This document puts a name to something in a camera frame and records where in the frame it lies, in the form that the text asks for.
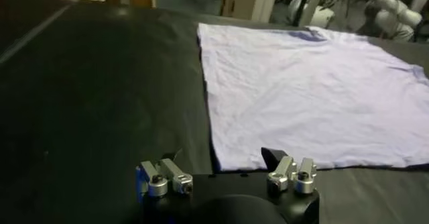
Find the light purple t-shirt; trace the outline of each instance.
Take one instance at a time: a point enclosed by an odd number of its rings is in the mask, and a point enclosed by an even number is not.
[[[429,163],[422,68],[366,37],[310,29],[199,25],[221,170],[265,168],[261,147],[319,168]]]

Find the black tablecloth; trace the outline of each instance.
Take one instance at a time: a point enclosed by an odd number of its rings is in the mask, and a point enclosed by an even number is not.
[[[0,53],[75,0],[0,0]]]
[[[279,28],[83,1],[2,54],[0,223],[134,223],[139,161],[180,151],[183,170],[212,172],[198,22]],[[371,41],[427,74],[426,46]],[[428,172],[349,168],[317,181],[321,223],[429,219]]]

